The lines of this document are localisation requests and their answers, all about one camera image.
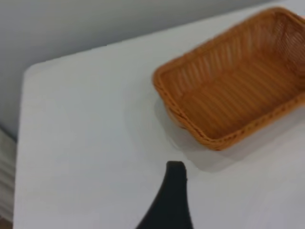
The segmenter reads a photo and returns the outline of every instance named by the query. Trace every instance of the white table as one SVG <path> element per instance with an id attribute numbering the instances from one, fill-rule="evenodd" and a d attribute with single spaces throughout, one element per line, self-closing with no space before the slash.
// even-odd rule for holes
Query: white table
<path id="1" fill-rule="evenodd" d="M 305 14 L 302 1 L 287 6 Z M 133 229 L 168 160 L 188 172 L 195 229 L 305 228 L 305 110 L 223 152 L 165 113 L 156 67 L 271 4 L 31 67 L 24 78 L 15 229 Z"/>

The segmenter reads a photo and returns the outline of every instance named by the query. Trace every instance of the black plastic piece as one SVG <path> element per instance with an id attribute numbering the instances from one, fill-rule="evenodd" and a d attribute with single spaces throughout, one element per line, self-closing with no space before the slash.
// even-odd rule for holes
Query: black plastic piece
<path id="1" fill-rule="evenodd" d="M 193 229 L 186 182 L 184 163 L 167 162 L 160 190 L 137 229 Z"/>

